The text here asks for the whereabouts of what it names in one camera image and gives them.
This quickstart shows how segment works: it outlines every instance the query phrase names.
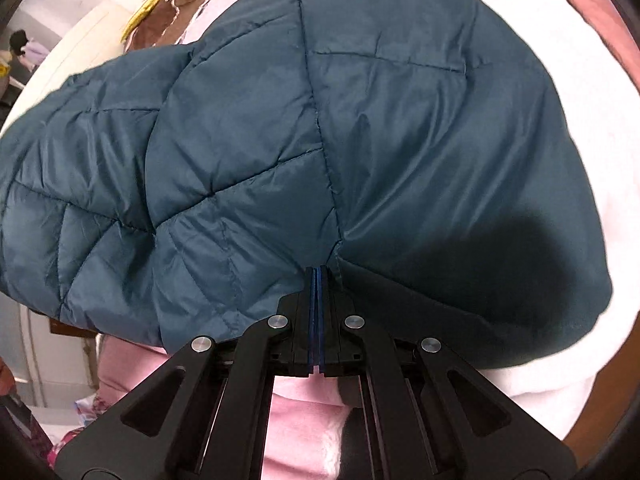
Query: brown fabric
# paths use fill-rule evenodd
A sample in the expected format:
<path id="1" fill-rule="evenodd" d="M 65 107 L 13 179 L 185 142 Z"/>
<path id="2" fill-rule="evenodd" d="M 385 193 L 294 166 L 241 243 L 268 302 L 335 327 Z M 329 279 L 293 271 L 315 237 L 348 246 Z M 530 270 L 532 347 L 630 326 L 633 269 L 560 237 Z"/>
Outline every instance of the brown fabric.
<path id="1" fill-rule="evenodd" d="M 49 319 L 49 331 L 56 335 L 65 335 L 69 337 L 80 337 L 83 339 L 95 339 L 98 335 L 94 330 L 86 330 L 75 326 L 66 325 L 57 319 Z"/>
<path id="2" fill-rule="evenodd" d="M 175 44 L 204 1 L 161 0 L 135 30 L 127 51 Z"/>
<path id="3" fill-rule="evenodd" d="M 583 466 L 604 446 L 640 387 L 640 320 L 596 378 L 586 406 L 564 442 Z"/>

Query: yellow fabric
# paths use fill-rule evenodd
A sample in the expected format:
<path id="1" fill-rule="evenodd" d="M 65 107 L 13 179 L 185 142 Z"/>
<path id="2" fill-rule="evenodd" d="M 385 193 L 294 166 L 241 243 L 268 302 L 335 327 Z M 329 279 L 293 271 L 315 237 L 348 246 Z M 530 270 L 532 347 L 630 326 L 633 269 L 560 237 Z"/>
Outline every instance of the yellow fabric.
<path id="1" fill-rule="evenodd" d="M 9 72 L 11 72 L 11 63 L 12 55 L 7 50 L 0 50 L 0 79 L 6 77 Z"/>
<path id="2" fill-rule="evenodd" d="M 127 23 L 127 26 L 124 28 L 124 32 L 122 33 L 120 41 L 127 41 L 129 35 L 134 30 L 136 30 L 138 25 L 142 23 L 142 20 L 144 20 L 152 10 L 154 10 L 154 7 L 158 4 L 159 1 L 160 0 L 146 0 L 146 2 L 142 4 L 142 7 L 140 7 L 136 11 L 136 13 L 129 20 L 129 23 Z"/>

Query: black hair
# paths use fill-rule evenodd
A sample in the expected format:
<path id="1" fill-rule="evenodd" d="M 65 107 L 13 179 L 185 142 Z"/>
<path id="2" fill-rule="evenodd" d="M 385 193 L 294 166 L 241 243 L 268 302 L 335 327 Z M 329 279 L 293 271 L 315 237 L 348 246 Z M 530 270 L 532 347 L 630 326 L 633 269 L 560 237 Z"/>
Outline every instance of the black hair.
<path id="1" fill-rule="evenodd" d="M 29 43 L 27 33 L 16 30 L 9 38 L 9 49 L 14 56 L 22 56 L 22 49 L 27 43 Z"/>

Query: quilted jacket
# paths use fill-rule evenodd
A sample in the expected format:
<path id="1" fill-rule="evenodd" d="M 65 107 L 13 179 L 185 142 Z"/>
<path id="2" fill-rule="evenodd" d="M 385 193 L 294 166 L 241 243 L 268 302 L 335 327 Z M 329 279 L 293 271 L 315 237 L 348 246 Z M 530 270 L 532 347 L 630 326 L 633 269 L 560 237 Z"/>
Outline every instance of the quilted jacket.
<path id="1" fill-rule="evenodd" d="M 566 348 L 611 295 L 553 82 L 479 0 L 240 0 L 20 118 L 0 207 L 5 293 L 169 352 L 307 266 L 479 367 Z"/>

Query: clothing pile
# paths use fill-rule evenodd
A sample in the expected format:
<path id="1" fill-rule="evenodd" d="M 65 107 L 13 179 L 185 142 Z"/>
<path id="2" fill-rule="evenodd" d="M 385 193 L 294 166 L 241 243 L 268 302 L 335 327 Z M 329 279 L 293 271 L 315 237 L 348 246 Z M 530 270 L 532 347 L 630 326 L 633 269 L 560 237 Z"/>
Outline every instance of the clothing pile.
<path id="1" fill-rule="evenodd" d="M 608 0 L 159 0 L 134 24 L 130 50 L 178 44 L 0 140 L 5 293 L 172 353 L 326 264 L 567 434 L 640 308 L 640 52 Z M 337 477 L 327 381 L 276 384 L 265 478 Z M 296 410 L 313 463 L 270 451 Z"/>

